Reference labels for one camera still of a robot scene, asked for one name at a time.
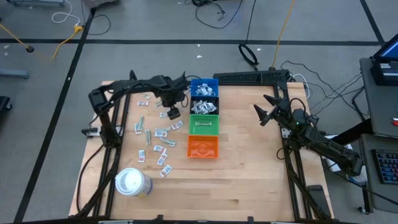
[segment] green bin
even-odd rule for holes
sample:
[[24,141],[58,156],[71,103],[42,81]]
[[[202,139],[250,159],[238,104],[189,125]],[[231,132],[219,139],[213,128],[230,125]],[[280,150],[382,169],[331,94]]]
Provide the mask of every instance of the green bin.
[[[211,126],[197,125],[196,122],[211,122]],[[189,117],[189,134],[218,135],[218,126],[218,115],[191,114]]]

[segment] yellow cable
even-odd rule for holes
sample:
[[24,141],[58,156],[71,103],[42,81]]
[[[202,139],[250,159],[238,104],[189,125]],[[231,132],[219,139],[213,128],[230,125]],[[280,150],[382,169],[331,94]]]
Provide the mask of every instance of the yellow cable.
[[75,28],[74,33],[73,33],[68,39],[64,40],[61,44],[59,44],[59,45],[57,46],[57,49],[55,49],[54,55],[52,56],[52,59],[54,59],[55,56],[57,56],[58,50],[59,50],[59,48],[61,47],[62,44],[68,42],[68,41],[69,41],[70,39],[72,39],[77,33],[79,33],[80,31],[83,30],[83,28],[82,28],[81,26],[74,26],[74,28]]
[[282,38],[282,34],[283,34],[284,31],[285,31],[285,26],[286,26],[286,24],[287,24],[287,21],[289,21],[289,17],[290,17],[290,14],[292,13],[292,9],[293,9],[293,6],[294,6],[294,2],[295,2],[295,0],[292,0],[292,3],[291,3],[291,5],[290,5],[289,12],[287,13],[287,16],[286,16],[286,19],[285,19],[284,26],[282,27],[282,30],[280,31],[280,34],[279,34],[278,43],[276,44],[274,62],[272,63],[272,67],[273,67],[273,68],[275,67],[276,56],[278,55],[279,42],[280,42],[280,39]]
[[29,48],[28,45],[24,44],[20,39],[18,39],[18,37],[16,37],[11,31],[7,30],[7,28],[5,28],[2,24],[0,24],[0,27],[4,29],[11,37],[16,39],[20,44],[22,44],[25,48]]

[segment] orange bin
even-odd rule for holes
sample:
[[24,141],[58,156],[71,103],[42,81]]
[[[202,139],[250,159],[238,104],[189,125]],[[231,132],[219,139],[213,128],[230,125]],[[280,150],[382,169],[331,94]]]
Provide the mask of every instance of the orange bin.
[[218,136],[196,136],[188,137],[189,158],[218,158]]

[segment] blue bin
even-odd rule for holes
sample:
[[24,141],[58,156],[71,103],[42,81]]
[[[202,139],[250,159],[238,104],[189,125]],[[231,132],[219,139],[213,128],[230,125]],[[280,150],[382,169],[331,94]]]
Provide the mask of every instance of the blue bin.
[[[206,83],[210,88],[213,89],[215,96],[201,96],[197,95],[198,85]],[[202,78],[191,80],[191,96],[201,96],[201,97],[218,97],[218,79],[216,78]]]

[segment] wooden table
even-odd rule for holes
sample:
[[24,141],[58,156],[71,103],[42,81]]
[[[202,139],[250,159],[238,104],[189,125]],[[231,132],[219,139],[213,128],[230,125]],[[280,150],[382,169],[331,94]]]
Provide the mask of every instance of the wooden table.
[[[290,98],[300,98],[307,104],[302,83],[288,83],[288,88]],[[276,158],[277,150],[282,147],[279,126],[275,121],[270,121],[265,127],[260,126],[253,108],[253,104],[258,104],[270,111],[272,106],[263,94],[273,95],[273,88],[220,86],[219,94],[218,159],[187,157],[188,108],[181,112],[183,127],[169,132],[168,138],[177,141],[175,147],[170,147],[154,137],[154,130],[170,126],[179,119],[159,118],[160,112],[167,111],[167,108],[154,106],[159,99],[152,97],[149,106],[137,106],[138,101],[146,99],[140,94],[131,96],[119,170],[128,167],[142,170],[152,177],[154,189],[146,197],[127,197],[115,192],[111,218],[140,220],[164,215],[165,220],[245,221],[248,216],[253,216],[255,221],[294,220],[285,162]],[[292,107],[299,108],[300,103],[294,101]],[[152,131],[151,146],[146,146],[144,133],[137,135],[134,132],[134,123],[138,122],[140,114],[145,116],[144,129]],[[169,156],[165,165],[173,167],[165,178],[159,175],[163,167],[156,164],[160,153],[153,151],[153,147],[157,144],[167,148]],[[87,140],[82,165],[100,145],[100,138]],[[145,163],[138,163],[140,149],[146,151]],[[98,186],[103,153],[104,150],[86,168],[81,183],[80,206],[87,202]],[[320,156],[306,149],[300,153],[307,185],[323,186],[333,214]],[[296,191],[300,214],[305,218],[302,196],[297,188]],[[100,214],[104,213],[107,194],[106,189]],[[76,193],[70,214],[76,213],[75,199]]]

